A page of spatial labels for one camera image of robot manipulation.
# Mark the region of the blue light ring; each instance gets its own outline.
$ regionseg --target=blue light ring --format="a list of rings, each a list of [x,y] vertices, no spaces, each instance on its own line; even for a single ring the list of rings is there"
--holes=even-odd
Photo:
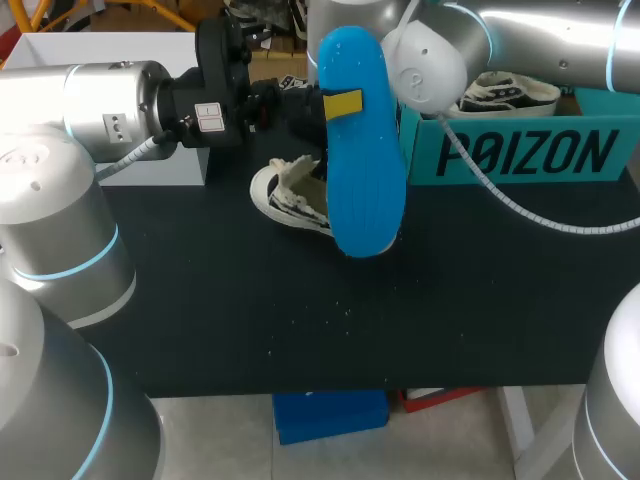
[[[614,472],[616,472],[618,474],[618,476],[622,480],[629,480],[627,477],[625,477],[623,475],[623,473],[618,469],[618,467],[616,467],[613,464],[613,462],[611,461],[609,456],[605,453],[604,448],[602,448],[602,446],[600,445],[600,442],[598,441],[598,437],[596,437],[596,432],[593,430],[593,426],[591,425],[591,418],[589,417],[589,395],[587,394],[586,391],[585,391],[585,394],[584,394],[584,410],[585,410],[585,414],[587,416],[587,425],[589,426],[589,431],[591,432],[591,436],[593,437],[593,441],[595,442],[596,447],[598,447],[598,450],[600,451],[600,454],[602,455],[602,458],[604,458],[606,460],[606,462],[609,464],[609,466],[612,468],[612,470]]]
[[[17,268],[15,269],[15,271],[21,277],[24,277],[27,280],[33,280],[35,282],[44,282],[44,281],[47,281],[47,280],[57,280],[59,278],[70,277],[71,275],[75,275],[78,272],[86,270],[87,268],[91,267],[92,265],[94,265],[97,262],[99,262],[100,260],[102,260],[102,258],[104,258],[104,256],[107,253],[109,253],[109,250],[111,250],[113,248],[113,246],[115,245],[117,239],[118,239],[118,225],[116,225],[116,230],[115,230],[115,232],[113,234],[113,238],[107,244],[107,246],[104,247],[104,249],[100,253],[98,253],[91,260],[88,260],[88,261],[84,262],[83,264],[78,265],[77,267],[71,268],[69,270],[65,270],[64,272],[49,273],[49,274],[46,274],[46,275],[32,275],[30,273],[21,272]]]
[[[614,93],[615,89],[613,88],[613,57],[616,54],[618,37],[620,36],[620,27],[622,26],[624,16],[629,9],[629,5],[631,5],[631,1],[632,0],[625,0],[624,4],[620,8],[620,11],[618,12],[618,18],[616,18],[616,23],[613,27],[613,40],[611,41],[611,45],[609,45],[609,55],[607,56],[607,88],[609,89],[609,91]]]
[[[109,365],[107,364],[107,361],[104,359],[102,354],[98,350],[96,350],[93,345],[91,345],[91,348],[93,348],[93,350],[98,354],[100,360],[102,360],[102,365],[104,366],[104,371],[107,376],[107,408],[104,413],[104,420],[102,421],[102,426],[100,427],[100,431],[98,432],[96,441],[94,442],[93,447],[91,447],[89,455],[87,455],[87,458],[85,458],[84,462],[82,462],[80,469],[71,478],[71,480],[80,480],[91,466],[91,463],[100,451],[100,447],[102,446],[104,437],[106,436],[107,430],[109,429],[109,423],[111,422],[111,415],[113,413],[113,378],[111,376],[111,370],[109,369]]]
[[[64,80],[64,91],[66,91],[67,88],[67,82],[71,79],[71,77],[73,77],[73,74],[76,73],[76,70],[78,70],[82,65],[76,65],[75,67],[73,67],[71,69],[71,71],[69,72],[69,75],[67,75],[67,78],[65,78]],[[67,132],[67,135],[69,135],[71,138],[75,138],[73,136],[73,132],[71,131],[71,125],[69,125],[69,122],[67,122],[67,116],[63,114],[62,117],[62,121],[64,122],[64,129]]]
[[[482,17],[478,15],[476,12],[469,10],[467,7],[463,7],[462,5],[458,5],[457,3],[447,2],[447,3],[444,3],[443,6],[453,8],[460,12],[466,13],[467,15],[469,15],[471,18],[473,18],[476,22],[480,24],[480,26],[484,30],[485,35],[487,35],[487,40],[489,41],[489,62],[487,63],[491,63],[491,59],[493,58],[493,40],[491,39],[491,33],[489,32],[489,27],[487,27],[487,24],[482,19]]]

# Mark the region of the white sneaker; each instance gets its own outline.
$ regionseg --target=white sneaker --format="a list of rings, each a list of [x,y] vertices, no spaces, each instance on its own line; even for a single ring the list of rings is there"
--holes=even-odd
[[[251,200],[258,210],[278,223],[333,236],[327,183],[311,175],[317,164],[311,155],[295,162],[272,159],[254,175],[249,189]]]
[[[555,114],[560,89],[523,75],[483,73],[447,112],[450,118],[548,117]]]

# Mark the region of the floor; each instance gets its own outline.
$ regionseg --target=floor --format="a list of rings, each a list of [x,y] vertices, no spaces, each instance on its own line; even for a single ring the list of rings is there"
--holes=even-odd
[[[525,389],[535,428],[563,387]],[[282,447],[271,397],[154,400],[167,439],[163,480],[512,480],[495,391],[413,414],[394,405],[382,429]],[[545,480],[578,480],[565,454]]]

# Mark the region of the cable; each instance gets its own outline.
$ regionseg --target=cable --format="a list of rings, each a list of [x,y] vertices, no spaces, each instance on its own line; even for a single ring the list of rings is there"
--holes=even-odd
[[[174,140],[175,140],[175,134],[171,130],[165,130],[159,135],[149,137],[147,140],[144,141],[144,143],[142,143],[138,148],[135,148],[134,150],[132,150],[122,160],[119,160],[113,165],[105,168],[104,170],[97,172],[96,180],[100,182],[105,178],[109,178],[115,175],[116,173],[120,172],[121,170],[124,170],[131,164],[140,160],[142,157],[144,157],[147,153],[149,153],[152,149],[154,149],[158,145],[161,145],[168,141],[174,141]]]
[[[398,48],[398,45],[400,44],[400,39],[402,38],[402,34],[407,29],[407,25],[409,25],[409,22],[411,21],[411,17],[413,17],[413,14],[415,13],[419,5],[420,5],[420,0],[411,0],[407,5],[407,8],[405,9],[404,13],[402,14],[402,17],[400,17],[400,22],[398,23],[398,26],[389,33],[389,35],[393,35],[393,37],[390,37],[391,43],[389,44],[389,47],[387,50],[388,55],[392,55],[395,53],[396,49]]]
[[[548,220],[540,215],[536,215],[533,212],[530,212],[524,207],[521,207],[516,202],[507,197],[504,193],[502,193],[498,187],[494,185],[494,183],[489,180],[480,167],[476,165],[476,162],[473,161],[467,150],[464,148],[460,140],[456,136],[456,134],[451,130],[449,123],[444,118],[442,113],[438,113],[436,115],[438,122],[444,129],[447,137],[451,140],[451,143],[455,146],[456,150],[462,156],[463,160],[467,164],[467,166],[471,169],[471,171],[478,177],[478,180],[482,182],[482,184],[489,189],[489,191],[502,203],[504,203],[507,207],[509,207],[514,212],[522,215],[523,217],[531,220],[532,222],[537,223],[543,227],[551,228],[552,230],[558,230],[564,233],[572,233],[575,235],[611,235],[614,233],[626,232],[627,230],[631,230],[640,226],[640,217],[634,218],[633,220],[629,220],[628,222],[619,223],[617,225],[610,225],[608,227],[577,227],[575,225],[567,225],[565,223],[554,222],[553,220]]]

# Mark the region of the black table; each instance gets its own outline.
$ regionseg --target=black table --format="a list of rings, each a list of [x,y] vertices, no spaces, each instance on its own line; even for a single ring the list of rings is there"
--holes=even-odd
[[[310,151],[279,128],[214,154],[207,187],[106,189],[138,287],[82,335],[150,396],[587,380],[611,313],[640,282],[640,230],[576,237],[481,187],[412,187],[394,247],[350,259],[249,198],[269,158]],[[640,215],[627,176],[505,191],[585,226]]]

